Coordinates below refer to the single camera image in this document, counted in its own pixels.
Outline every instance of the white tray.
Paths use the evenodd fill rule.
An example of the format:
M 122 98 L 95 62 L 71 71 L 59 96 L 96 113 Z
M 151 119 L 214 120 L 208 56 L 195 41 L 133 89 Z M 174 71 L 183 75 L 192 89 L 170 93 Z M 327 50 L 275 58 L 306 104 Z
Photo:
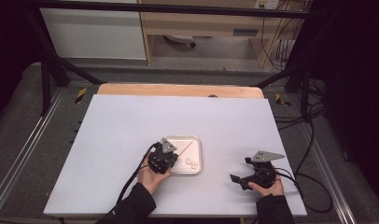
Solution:
M 193 135 L 168 135 L 165 139 L 177 150 L 178 159 L 171 173 L 178 175 L 196 175 L 202 170 L 201 141 Z

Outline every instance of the human hand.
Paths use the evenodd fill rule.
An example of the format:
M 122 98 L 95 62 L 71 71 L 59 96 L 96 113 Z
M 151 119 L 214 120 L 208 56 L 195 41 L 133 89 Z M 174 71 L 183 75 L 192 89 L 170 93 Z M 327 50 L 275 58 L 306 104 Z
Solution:
M 258 192 L 262 197 L 268 196 L 270 194 L 273 194 L 273 196 L 285 194 L 285 191 L 282 185 L 282 178 L 280 175 L 276 175 L 276 178 L 274 179 L 274 184 L 268 189 L 265 189 L 261 187 L 260 185 L 253 182 L 248 182 L 248 186 L 251 187 L 256 192 Z
M 160 183 L 170 176 L 170 168 L 164 175 L 155 174 L 148 166 L 148 157 L 149 154 L 143 162 L 143 168 L 141 168 L 137 174 L 137 181 L 141 183 L 150 194 L 153 194 Z

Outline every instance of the person's arm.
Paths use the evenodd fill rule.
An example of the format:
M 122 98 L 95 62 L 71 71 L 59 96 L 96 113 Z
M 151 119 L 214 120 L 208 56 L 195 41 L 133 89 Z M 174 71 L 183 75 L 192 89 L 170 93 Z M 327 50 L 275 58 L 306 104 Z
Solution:
M 137 181 L 129 196 L 119 202 L 109 213 L 96 222 L 96 224 L 141 224 L 157 207 L 151 194 L 155 192 L 160 183 L 170 176 L 170 169 L 164 175 L 155 174 L 148 167 L 148 157 L 143 168 L 137 174 Z
M 248 186 L 262 196 L 257 202 L 259 224 L 295 223 L 288 207 L 280 175 L 276 176 L 274 184 L 268 189 L 264 189 L 253 182 L 249 182 Z

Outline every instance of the wall socket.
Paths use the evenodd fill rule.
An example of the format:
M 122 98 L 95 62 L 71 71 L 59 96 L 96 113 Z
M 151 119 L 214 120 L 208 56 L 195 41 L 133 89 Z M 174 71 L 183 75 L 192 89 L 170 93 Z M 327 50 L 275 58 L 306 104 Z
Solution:
M 259 9 L 276 9 L 279 0 L 257 0 L 254 8 Z

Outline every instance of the black horizontal bar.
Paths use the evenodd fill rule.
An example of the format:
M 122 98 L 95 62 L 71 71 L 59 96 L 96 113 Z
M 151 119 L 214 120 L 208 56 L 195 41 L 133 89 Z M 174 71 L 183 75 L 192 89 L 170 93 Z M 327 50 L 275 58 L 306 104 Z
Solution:
M 33 7 L 43 7 L 43 8 L 102 10 L 102 11 L 163 12 L 163 13 L 246 16 L 246 17 L 265 17 L 265 18 L 314 19 L 314 18 L 320 18 L 320 17 L 325 16 L 325 14 L 319 13 L 319 12 L 285 11 L 285 10 L 237 8 L 237 7 L 195 7 L 195 6 L 101 3 L 101 2 L 78 2 L 78 1 L 56 1 L 56 0 L 27 0 L 26 4 Z

